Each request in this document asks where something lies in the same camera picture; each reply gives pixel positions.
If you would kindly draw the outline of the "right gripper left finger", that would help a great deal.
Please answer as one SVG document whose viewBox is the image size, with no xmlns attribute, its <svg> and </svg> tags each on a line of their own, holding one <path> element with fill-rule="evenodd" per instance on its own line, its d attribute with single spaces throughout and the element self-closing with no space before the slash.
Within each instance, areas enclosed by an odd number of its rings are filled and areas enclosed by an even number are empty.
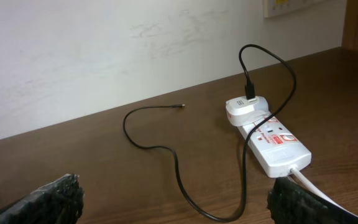
<svg viewBox="0 0 358 224">
<path fill-rule="evenodd" d="M 0 224 L 76 224 L 84 207 L 78 178 L 65 174 L 0 209 Z"/>
</svg>

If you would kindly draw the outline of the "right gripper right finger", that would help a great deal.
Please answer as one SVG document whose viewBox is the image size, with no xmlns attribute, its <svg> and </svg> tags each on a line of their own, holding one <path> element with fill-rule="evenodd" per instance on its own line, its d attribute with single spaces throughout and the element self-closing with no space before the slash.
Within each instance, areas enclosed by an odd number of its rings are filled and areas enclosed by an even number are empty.
<svg viewBox="0 0 358 224">
<path fill-rule="evenodd" d="M 285 177 L 275 180 L 267 197 L 275 224 L 358 224 L 358 217 Z"/>
</svg>

